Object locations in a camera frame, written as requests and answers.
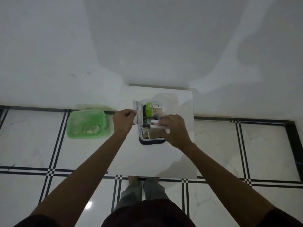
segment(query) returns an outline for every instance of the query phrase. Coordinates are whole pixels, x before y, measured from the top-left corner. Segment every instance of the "person's right arm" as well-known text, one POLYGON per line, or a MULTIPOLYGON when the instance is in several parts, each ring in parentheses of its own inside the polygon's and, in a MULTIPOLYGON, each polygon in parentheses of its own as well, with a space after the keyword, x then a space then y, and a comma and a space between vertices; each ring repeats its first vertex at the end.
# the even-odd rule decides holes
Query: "person's right arm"
POLYGON ((252 187, 238 179, 203 153, 189 138, 184 120, 179 115, 162 117, 160 122, 170 127, 163 137, 180 149, 198 168, 208 185, 240 226, 257 226, 275 208, 252 187))

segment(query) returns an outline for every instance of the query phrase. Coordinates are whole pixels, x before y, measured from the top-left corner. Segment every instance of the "floor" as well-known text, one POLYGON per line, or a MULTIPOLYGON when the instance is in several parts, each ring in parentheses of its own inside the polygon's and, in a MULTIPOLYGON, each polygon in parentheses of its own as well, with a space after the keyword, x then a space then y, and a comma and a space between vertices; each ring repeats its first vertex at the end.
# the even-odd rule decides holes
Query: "floor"
MULTIPOLYGON (((85 161, 106 138, 71 140, 68 113, 8 110, 0 126, 0 219, 11 227, 85 161)), ((112 115, 108 115, 112 126, 112 115)), ((278 208, 303 222, 303 184, 282 126, 195 120, 196 144, 278 208)), ((168 197, 196 226, 237 226, 201 174, 160 179, 168 197)), ((127 187, 105 175, 76 226, 100 227, 127 187)))

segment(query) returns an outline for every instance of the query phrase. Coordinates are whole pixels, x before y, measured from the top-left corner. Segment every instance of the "person's left hand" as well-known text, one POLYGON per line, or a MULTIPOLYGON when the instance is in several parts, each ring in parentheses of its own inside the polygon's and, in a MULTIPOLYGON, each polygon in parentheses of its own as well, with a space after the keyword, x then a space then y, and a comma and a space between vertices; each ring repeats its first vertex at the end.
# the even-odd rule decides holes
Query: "person's left hand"
POLYGON ((133 125, 137 112, 130 109, 117 111, 113 116, 114 133, 127 135, 133 125))

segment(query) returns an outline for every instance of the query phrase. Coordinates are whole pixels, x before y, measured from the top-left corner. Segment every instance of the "person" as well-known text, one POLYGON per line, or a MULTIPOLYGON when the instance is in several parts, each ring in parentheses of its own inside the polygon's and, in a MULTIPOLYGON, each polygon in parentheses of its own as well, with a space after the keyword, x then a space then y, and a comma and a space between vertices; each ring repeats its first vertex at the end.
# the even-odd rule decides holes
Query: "person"
MULTIPOLYGON (((112 136, 59 184, 29 217, 16 226, 74 227, 129 133, 135 114, 133 110, 116 112, 113 116, 112 136)), ((162 133, 166 141, 182 151, 195 164, 240 226, 303 226, 203 153, 190 140, 181 116, 168 115, 161 118, 161 122, 170 127, 169 134, 165 130, 162 133)), ((102 226, 195 226, 190 218, 169 200, 164 188, 158 184, 158 179, 148 178, 144 182, 145 201, 142 201, 142 187, 138 177, 130 176, 129 182, 117 207, 102 226)))

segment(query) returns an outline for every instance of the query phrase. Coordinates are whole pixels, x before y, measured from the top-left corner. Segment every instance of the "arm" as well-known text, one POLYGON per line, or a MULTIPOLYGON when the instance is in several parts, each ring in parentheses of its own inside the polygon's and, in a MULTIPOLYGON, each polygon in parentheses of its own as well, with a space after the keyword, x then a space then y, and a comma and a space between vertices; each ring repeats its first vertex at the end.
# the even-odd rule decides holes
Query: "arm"
POLYGON ((31 213, 54 219, 61 227, 73 227, 129 133, 136 112, 115 113, 114 134, 81 166, 59 184, 31 213))
POLYGON ((270 210, 274 209, 274 205, 192 143, 181 116, 168 115, 160 122, 170 127, 169 134, 162 132, 163 137, 195 164, 240 226, 255 227, 270 210))

